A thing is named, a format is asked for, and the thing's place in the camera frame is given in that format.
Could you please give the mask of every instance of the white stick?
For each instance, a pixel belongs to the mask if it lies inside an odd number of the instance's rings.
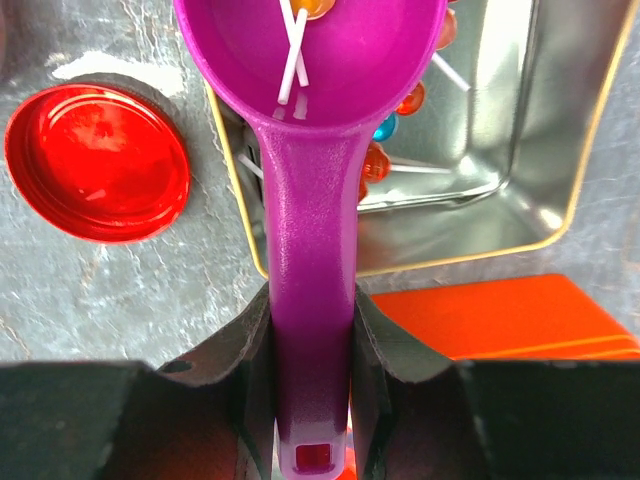
[[[278,103],[286,105],[289,103],[289,95],[291,95],[291,87],[293,86],[293,76],[296,69],[296,60],[300,55],[302,48],[302,39],[304,37],[304,29],[307,26],[307,18],[309,12],[301,8],[298,12],[295,28],[293,29],[293,41],[289,49],[287,64],[284,67],[284,75],[282,76],[282,85],[280,85],[280,94],[278,95]]]
[[[458,86],[458,88],[460,88],[460,90],[462,90],[463,92],[468,92],[469,90],[471,90],[471,85],[469,85],[467,81],[464,78],[462,78],[460,74],[456,72],[453,69],[453,67],[449,65],[444,58],[440,56],[440,54],[434,53],[432,61],[433,63],[436,64],[436,66],[440,70],[442,70],[442,73],[444,73],[447,77],[449,77],[449,79],[453,83],[455,83]]]
[[[253,163],[249,159],[249,157],[247,157],[244,153],[240,153],[236,155],[236,160],[238,160],[241,164],[243,164],[245,167],[251,170],[251,173],[253,173],[256,177],[258,177],[261,180],[264,179],[264,173],[262,173],[262,170],[260,170],[260,167],[258,167],[255,163]]]
[[[293,30],[296,25],[296,20],[293,17],[293,8],[291,7],[291,0],[280,0],[280,9],[282,10],[282,17],[284,18],[284,28],[287,29],[287,37],[289,38],[289,45],[293,43]],[[298,55],[296,61],[296,73],[298,74],[298,81],[300,86],[309,86],[309,77],[307,76],[307,67],[304,65],[304,58],[302,53]]]
[[[413,165],[391,165],[391,171],[402,173],[451,173],[448,168],[416,167]]]

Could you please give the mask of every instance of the tin lid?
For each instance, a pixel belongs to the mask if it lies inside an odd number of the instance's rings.
[[[154,104],[111,86],[65,84],[29,98],[9,120],[5,157],[31,207],[86,240],[149,238],[187,203],[177,129]]]

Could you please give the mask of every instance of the orange object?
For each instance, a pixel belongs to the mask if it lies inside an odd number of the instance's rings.
[[[309,20],[315,20],[325,15],[333,8],[336,0],[291,0],[293,13],[298,15],[301,8],[309,12]]]
[[[389,172],[391,172],[391,159],[379,144],[372,142],[367,149],[362,168],[364,180],[369,183],[378,183],[384,180]]]
[[[454,360],[640,359],[640,342],[562,275],[373,299],[401,327]]]
[[[444,18],[444,26],[442,27],[442,33],[440,34],[440,40],[438,40],[437,50],[447,48],[453,43],[458,35],[458,19],[456,18],[456,12],[447,9],[446,17]]]
[[[345,458],[345,469],[337,480],[358,480],[356,467],[356,452],[352,448],[347,448]]]
[[[413,115],[422,108],[426,98],[427,87],[424,86],[424,83],[420,82],[396,109],[396,113],[403,116]]]

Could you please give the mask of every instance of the countertop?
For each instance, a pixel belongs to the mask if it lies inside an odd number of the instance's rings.
[[[160,236],[131,246],[74,239],[42,220],[0,166],[0,360],[143,359],[157,366],[232,320],[255,270],[206,93],[169,0],[5,1],[0,128],[30,94],[117,72],[168,97],[193,190]],[[591,155],[577,215],[556,244],[361,279],[371,293],[563,273],[640,337],[640,17]]]

